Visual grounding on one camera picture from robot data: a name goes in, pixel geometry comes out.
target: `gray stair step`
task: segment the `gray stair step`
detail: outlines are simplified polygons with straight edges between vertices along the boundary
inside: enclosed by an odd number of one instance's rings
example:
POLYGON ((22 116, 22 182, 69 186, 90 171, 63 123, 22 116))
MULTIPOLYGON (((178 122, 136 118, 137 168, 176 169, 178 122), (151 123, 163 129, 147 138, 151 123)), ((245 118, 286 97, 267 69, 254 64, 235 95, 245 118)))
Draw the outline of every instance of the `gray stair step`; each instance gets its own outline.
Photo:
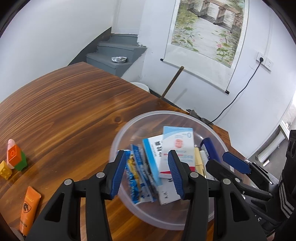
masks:
POLYGON ((128 62, 134 62, 145 52, 147 48, 135 45, 100 42, 97 49, 102 55, 109 57, 124 56, 128 58, 128 62))
POLYGON ((119 43, 119 44, 129 44, 129 45, 138 45, 137 40, 138 40, 137 34, 112 34, 111 38, 108 40, 108 42, 119 43))
POLYGON ((132 65, 132 63, 129 62, 122 64, 114 63, 111 61, 110 56, 106 56, 98 52, 87 54, 86 61, 88 64, 91 64, 92 66, 107 71, 118 77, 121 77, 124 72, 127 71, 127 69, 132 65))

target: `yellow toy block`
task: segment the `yellow toy block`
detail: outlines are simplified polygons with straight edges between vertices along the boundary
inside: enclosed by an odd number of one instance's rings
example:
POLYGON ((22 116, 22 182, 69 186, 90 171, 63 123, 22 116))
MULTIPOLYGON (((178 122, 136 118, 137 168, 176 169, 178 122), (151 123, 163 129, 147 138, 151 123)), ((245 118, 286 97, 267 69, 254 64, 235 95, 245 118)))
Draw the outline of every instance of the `yellow toy block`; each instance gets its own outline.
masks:
POLYGON ((12 170, 7 166, 5 161, 2 161, 0 163, 0 176, 8 180, 11 174, 12 170))

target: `black power cord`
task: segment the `black power cord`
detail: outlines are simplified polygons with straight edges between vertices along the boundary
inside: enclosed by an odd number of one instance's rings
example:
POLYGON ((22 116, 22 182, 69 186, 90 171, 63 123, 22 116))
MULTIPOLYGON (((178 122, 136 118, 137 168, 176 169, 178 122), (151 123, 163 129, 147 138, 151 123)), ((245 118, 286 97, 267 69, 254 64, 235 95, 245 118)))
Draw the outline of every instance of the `black power cord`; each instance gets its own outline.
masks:
POLYGON ((246 84, 246 86, 236 95, 236 97, 234 98, 234 100, 224 109, 224 110, 222 110, 222 112, 220 113, 220 115, 218 115, 217 116, 217 118, 216 119, 214 119, 214 120, 212 120, 208 125, 210 125, 210 124, 212 124, 215 120, 217 120, 221 115, 222 115, 222 113, 229 107, 229 106, 231 106, 231 104, 236 100, 236 98, 239 96, 239 94, 241 93, 241 92, 243 92, 244 91, 244 89, 248 86, 248 84, 249 84, 249 82, 251 81, 251 79, 253 78, 253 76, 255 75, 255 73, 256 73, 256 71, 257 71, 257 69, 259 68, 259 66, 261 65, 261 63, 263 62, 263 58, 261 57, 260 58, 260 63, 259 63, 259 65, 258 65, 258 67, 256 68, 256 70, 255 70, 255 72, 254 72, 254 74, 252 75, 252 77, 249 79, 249 81, 248 81, 248 83, 246 84))

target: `wood grain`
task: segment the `wood grain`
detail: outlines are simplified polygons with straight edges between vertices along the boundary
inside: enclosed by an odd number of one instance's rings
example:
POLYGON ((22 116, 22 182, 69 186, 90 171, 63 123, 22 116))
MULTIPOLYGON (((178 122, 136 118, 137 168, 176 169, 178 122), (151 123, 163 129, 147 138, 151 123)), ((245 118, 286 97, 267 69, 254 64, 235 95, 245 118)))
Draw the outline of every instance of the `wood grain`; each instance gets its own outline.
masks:
MULTIPOLYGON (((89 178, 102 171, 117 132, 132 118, 154 110, 185 113, 144 90, 86 63, 42 76, 0 103, 0 157, 12 138, 28 158, 28 167, 0 181, 0 212, 18 228, 27 187, 42 194, 45 206, 66 179, 89 178)), ((217 128, 224 141, 228 133, 217 128)), ((81 236, 85 237, 85 202, 81 202, 81 236)), ((180 240, 181 231, 167 231, 135 217, 116 197, 106 202, 112 238, 180 240)), ((208 240, 212 240, 213 224, 208 240)))

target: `orange toy block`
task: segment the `orange toy block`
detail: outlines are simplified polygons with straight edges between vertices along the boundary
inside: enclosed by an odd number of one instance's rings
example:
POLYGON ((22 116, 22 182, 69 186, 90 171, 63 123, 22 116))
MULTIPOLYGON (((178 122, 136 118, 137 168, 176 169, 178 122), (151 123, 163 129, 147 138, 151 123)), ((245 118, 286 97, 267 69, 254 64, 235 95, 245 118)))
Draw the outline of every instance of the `orange toy block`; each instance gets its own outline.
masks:
POLYGON ((18 145, 14 145, 8 150, 8 163, 16 166, 22 160, 22 151, 18 145))
POLYGON ((11 174, 12 170, 7 166, 5 161, 2 161, 0 163, 0 176, 8 180, 11 174))

